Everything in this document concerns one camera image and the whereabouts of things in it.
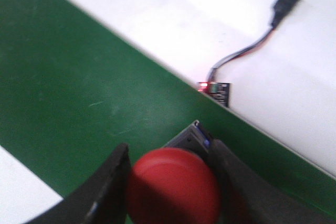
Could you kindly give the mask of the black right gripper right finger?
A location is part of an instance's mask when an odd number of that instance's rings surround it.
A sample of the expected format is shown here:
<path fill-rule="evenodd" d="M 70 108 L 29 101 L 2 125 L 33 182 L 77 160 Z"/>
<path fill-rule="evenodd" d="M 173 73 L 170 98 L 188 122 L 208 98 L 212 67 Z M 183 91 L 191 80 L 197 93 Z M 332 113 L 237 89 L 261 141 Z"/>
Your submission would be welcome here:
<path fill-rule="evenodd" d="M 221 223 L 335 223 L 270 185 L 220 140 L 211 143 L 211 168 L 222 193 Z"/>

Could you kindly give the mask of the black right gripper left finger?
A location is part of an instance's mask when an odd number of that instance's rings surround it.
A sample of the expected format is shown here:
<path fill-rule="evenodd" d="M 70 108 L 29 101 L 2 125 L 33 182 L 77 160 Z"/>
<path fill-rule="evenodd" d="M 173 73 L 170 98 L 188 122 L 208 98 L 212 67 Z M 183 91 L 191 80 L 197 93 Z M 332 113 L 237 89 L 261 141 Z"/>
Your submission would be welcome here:
<path fill-rule="evenodd" d="M 129 147 L 119 144 L 76 190 L 27 223 L 125 223 Z"/>

